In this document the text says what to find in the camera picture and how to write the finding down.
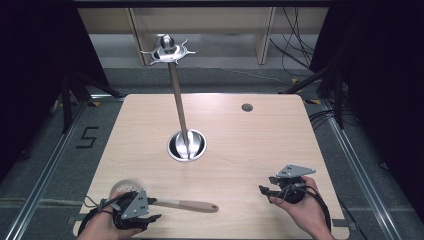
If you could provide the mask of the aluminium floor rail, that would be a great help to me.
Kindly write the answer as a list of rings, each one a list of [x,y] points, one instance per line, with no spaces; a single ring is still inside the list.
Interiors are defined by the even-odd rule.
[[[89,103],[85,101],[78,103],[75,107],[74,112],[71,115],[72,123],[68,129],[61,134],[53,150],[53,153],[50,155],[29,196],[23,201],[21,209],[11,224],[11,227],[8,230],[4,240],[21,240],[29,225],[29,222],[31,221],[37,209],[42,195],[50,183],[50,180],[56,171],[67,146],[71,141],[71,138],[75,132],[76,124],[88,105]]]
[[[343,213],[364,240],[404,240],[388,205],[377,191],[352,142],[335,120],[329,100],[306,100],[312,128]]]

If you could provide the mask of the light wooden shelf unit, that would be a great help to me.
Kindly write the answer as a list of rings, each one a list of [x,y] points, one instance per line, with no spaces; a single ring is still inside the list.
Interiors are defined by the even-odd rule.
[[[248,34],[253,37],[257,62],[266,62],[270,37],[299,26],[302,34],[318,34],[326,7],[212,7],[212,8],[80,8],[90,34],[131,34],[140,62],[154,49],[161,34]]]

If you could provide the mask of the metal hook rack stand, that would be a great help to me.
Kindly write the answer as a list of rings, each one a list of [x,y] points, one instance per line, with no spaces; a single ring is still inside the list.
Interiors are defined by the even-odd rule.
[[[164,34],[160,38],[160,46],[150,51],[143,51],[143,54],[149,54],[152,62],[166,63],[171,78],[174,100],[176,104],[177,116],[180,125],[180,131],[176,132],[168,141],[168,154],[176,161],[191,162],[199,159],[206,151],[207,141],[205,136],[196,129],[189,129],[186,123],[182,94],[180,90],[179,77],[177,73],[178,61],[186,55],[193,54],[189,51],[185,44],[185,40],[181,44],[176,44],[174,39]]]

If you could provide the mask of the wooden handled mesh strainer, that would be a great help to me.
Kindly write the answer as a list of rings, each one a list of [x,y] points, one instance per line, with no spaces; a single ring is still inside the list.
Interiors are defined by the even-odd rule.
[[[143,183],[136,178],[124,179],[117,182],[110,190],[110,193],[117,192],[130,192],[143,189]],[[219,207],[209,202],[189,201],[189,200],[175,200],[159,198],[152,202],[153,205],[162,207],[171,207],[184,209],[189,211],[214,213],[219,210]]]

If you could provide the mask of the person's left hand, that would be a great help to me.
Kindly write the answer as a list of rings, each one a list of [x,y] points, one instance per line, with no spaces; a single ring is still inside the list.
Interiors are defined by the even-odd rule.
[[[97,213],[86,225],[76,240],[127,240],[142,232],[142,229],[118,229],[111,214],[113,208],[108,205]]]

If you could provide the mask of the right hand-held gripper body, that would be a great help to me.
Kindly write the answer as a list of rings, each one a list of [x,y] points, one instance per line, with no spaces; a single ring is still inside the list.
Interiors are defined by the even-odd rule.
[[[299,203],[305,196],[306,183],[303,176],[314,174],[315,169],[302,167],[293,164],[287,164],[283,169],[273,177],[280,178],[281,197],[283,201],[291,204]]]

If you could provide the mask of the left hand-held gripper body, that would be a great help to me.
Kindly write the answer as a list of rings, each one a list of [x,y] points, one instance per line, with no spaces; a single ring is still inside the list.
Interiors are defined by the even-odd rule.
[[[122,194],[112,204],[114,209],[113,222],[118,229],[127,230],[139,228],[146,230],[144,215],[149,213],[148,197],[144,190],[131,191]]]

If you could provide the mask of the person's right hand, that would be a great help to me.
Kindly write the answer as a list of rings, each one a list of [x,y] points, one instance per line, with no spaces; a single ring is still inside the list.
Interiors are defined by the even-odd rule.
[[[327,227],[325,214],[321,206],[309,194],[297,204],[291,204],[273,196],[269,198],[269,201],[285,210],[296,225],[309,234],[313,240],[335,240]]]

